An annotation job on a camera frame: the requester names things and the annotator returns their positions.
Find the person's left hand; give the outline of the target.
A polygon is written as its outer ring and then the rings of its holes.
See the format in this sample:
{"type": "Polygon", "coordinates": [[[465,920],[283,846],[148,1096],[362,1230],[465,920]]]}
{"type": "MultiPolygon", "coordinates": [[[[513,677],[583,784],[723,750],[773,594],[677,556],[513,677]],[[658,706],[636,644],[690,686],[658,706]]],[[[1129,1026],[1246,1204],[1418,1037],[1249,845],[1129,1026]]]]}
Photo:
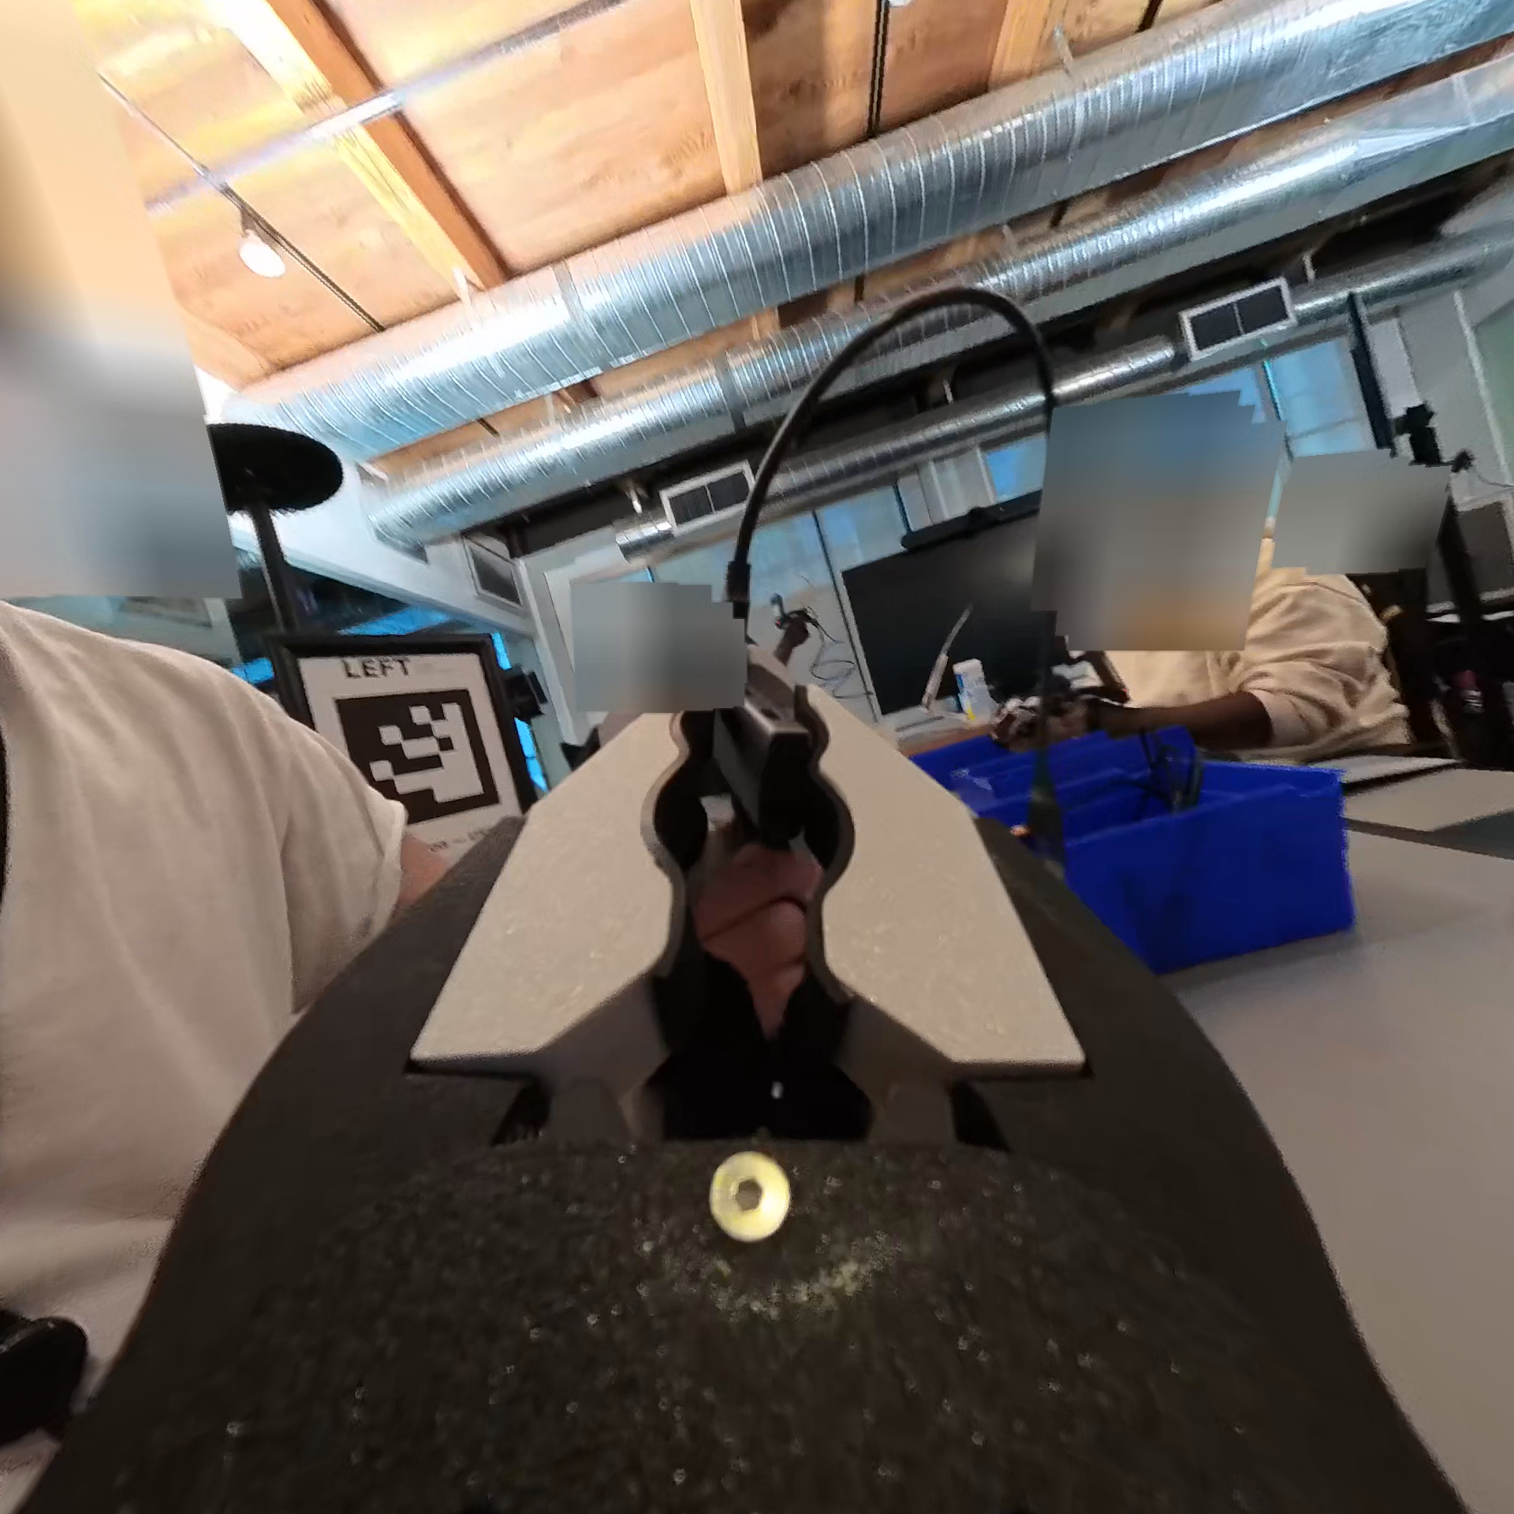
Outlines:
{"type": "Polygon", "coordinates": [[[807,907],[822,867],[804,849],[741,841],[694,891],[702,949],[747,986],[759,1029],[777,1037],[807,965],[807,907]]]}

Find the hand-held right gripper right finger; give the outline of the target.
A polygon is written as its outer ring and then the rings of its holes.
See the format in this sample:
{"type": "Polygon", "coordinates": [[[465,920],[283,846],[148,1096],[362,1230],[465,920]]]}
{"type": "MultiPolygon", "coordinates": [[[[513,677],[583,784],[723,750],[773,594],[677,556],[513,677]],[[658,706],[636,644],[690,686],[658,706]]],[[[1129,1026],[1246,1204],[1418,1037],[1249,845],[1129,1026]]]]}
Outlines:
{"type": "Polygon", "coordinates": [[[836,697],[804,692],[836,818],[810,972],[844,1011],[838,1071],[876,1138],[956,1136],[970,1082],[1075,1078],[1086,1052],[974,814],[836,697]]]}

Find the person's body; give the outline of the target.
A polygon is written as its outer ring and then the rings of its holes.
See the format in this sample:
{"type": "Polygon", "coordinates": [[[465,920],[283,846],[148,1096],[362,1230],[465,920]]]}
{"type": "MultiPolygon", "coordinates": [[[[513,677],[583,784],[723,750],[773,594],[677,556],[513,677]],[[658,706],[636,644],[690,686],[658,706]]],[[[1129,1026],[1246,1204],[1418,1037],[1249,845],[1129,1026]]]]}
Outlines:
{"type": "Polygon", "coordinates": [[[2,1310],[80,1406],[298,1011],[394,920],[406,814],[222,666],[2,605],[2,1310]]]}

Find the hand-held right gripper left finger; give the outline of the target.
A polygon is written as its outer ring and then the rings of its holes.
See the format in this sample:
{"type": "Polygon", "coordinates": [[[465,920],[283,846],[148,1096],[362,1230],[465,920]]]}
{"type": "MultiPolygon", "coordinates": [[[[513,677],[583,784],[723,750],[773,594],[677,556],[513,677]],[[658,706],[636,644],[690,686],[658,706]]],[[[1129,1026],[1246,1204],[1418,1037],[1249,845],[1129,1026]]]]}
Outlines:
{"type": "Polygon", "coordinates": [[[531,1082],[560,1138],[662,1136],[657,986],[707,836],[707,753],[707,710],[641,714],[531,810],[411,1042],[415,1071],[531,1082]]]}

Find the black monitor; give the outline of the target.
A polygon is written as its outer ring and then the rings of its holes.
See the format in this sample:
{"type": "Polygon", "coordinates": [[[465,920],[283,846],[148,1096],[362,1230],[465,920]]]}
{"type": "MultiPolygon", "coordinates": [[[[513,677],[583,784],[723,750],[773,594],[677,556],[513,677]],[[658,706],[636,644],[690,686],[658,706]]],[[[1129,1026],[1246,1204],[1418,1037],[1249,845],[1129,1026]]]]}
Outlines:
{"type": "Polygon", "coordinates": [[[1031,537],[1022,517],[841,571],[881,716],[918,708],[943,649],[948,666],[979,658],[998,699],[1035,689],[1044,617],[1031,611],[1031,537]]]}

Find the grey USB hub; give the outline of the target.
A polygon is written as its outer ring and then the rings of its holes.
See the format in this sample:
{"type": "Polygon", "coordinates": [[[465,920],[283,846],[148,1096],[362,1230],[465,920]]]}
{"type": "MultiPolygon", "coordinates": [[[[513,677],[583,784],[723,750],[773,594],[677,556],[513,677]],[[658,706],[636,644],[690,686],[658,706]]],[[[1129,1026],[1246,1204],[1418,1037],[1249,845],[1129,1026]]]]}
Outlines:
{"type": "MultiPolygon", "coordinates": [[[[1044,417],[1052,414],[1050,349],[1038,322],[1011,296],[948,286],[934,293],[908,296],[894,312],[855,331],[805,381],[805,388],[786,411],[755,471],[751,495],[735,526],[733,550],[723,577],[723,599],[741,630],[747,630],[751,611],[751,540],[786,456],[800,442],[813,414],[847,369],[876,349],[891,331],[948,309],[998,316],[1019,334],[1031,349],[1042,411],[1044,417]]],[[[786,671],[757,665],[755,649],[747,650],[743,699],[716,710],[711,719],[711,760],[723,774],[735,810],[764,845],[786,845],[800,835],[810,798],[807,766],[813,761],[813,734],[800,720],[798,697],[792,684],[786,681],[786,671]]]]}

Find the blue plastic bin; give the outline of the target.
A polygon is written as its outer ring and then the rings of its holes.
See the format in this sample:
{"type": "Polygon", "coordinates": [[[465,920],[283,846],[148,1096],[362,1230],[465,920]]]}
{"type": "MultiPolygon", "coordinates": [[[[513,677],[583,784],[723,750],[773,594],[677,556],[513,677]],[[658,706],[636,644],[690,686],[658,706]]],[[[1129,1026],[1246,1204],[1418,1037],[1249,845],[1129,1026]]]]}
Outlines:
{"type": "Polygon", "coordinates": [[[1183,809],[1152,778],[1102,769],[1059,801],[1069,889],[1152,972],[1353,926],[1334,766],[1210,761],[1183,809]]]}

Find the person's left forearm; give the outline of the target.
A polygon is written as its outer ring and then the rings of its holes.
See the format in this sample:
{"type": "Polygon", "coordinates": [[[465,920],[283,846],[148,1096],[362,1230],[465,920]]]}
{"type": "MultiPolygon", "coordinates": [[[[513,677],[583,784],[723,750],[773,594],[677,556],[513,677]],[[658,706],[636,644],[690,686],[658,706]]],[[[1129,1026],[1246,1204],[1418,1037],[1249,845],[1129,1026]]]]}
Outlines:
{"type": "Polygon", "coordinates": [[[405,914],[420,903],[420,898],[424,898],[448,876],[448,869],[448,859],[435,846],[421,841],[415,832],[405,832],[394,912],[405,914]]]}

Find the black foam disc stand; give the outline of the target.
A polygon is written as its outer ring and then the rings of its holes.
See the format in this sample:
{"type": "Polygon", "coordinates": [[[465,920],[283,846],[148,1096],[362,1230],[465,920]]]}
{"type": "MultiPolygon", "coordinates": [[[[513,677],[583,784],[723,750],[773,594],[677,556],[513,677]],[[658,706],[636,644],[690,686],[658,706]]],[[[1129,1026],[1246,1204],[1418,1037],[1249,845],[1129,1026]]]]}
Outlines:
{"type": "Polygon", "coordinates": [[[295,630],[295,589],[276,515],[307,511],[338,496],[344,466],[330,444],[269,424],[208,423],[205,435],[227,515],[253,522],[276,629],[295,630]]]}

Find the white air vent grille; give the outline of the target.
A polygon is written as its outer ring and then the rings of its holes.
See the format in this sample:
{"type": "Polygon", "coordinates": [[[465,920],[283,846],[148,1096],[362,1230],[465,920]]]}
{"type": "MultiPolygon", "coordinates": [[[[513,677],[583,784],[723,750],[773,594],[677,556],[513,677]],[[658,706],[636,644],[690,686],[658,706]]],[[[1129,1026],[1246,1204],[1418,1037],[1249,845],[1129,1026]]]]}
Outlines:
{"type": "Polygon", "coordinates": [[[747,510],[751,484],[755,471],[747,461],[741,461],[671,481],[658,490],[658,502],[671,532],[684,536],[707,519],[738,519],[747,510]]]}
{"type": "Polygon", "coordinates": [[[1285,278],[1190,305],[1178,313],[1181,339],[1192,362],[1235,344],[1294,329],[1292,290],[1285,278]]]}

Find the black framed marker sign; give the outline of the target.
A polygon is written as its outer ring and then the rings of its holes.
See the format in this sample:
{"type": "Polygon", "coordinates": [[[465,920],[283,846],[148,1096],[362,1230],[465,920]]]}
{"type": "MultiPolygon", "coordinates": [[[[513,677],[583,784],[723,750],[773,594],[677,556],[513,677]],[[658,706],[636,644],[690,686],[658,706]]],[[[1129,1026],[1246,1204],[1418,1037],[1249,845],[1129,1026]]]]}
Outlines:
{"type": "Polygon", "coordinates": [[[406,828],[444,859],[522,818],[542,792],[526,725],[537,681],[501,661],[501,635],[462,630],[269,639],[280,706],[348,757],[406,828]]]}

